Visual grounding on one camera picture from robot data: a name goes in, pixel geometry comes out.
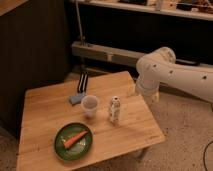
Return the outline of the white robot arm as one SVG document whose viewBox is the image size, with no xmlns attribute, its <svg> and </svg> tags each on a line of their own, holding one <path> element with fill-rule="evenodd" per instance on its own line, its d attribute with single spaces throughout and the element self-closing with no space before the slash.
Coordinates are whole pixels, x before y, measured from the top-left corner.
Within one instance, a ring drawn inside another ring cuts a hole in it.
<svg viewBox="0 0 213 171">
<path fill-rule="evenodd" d="M 213 104 L 213 68 L 180 65 L 175 61 L 175 53 L 168 47 L 142 56 L 136 63 L 139 77 L 135 90 L 152 96 L 165 83 Z"/>
</svg>

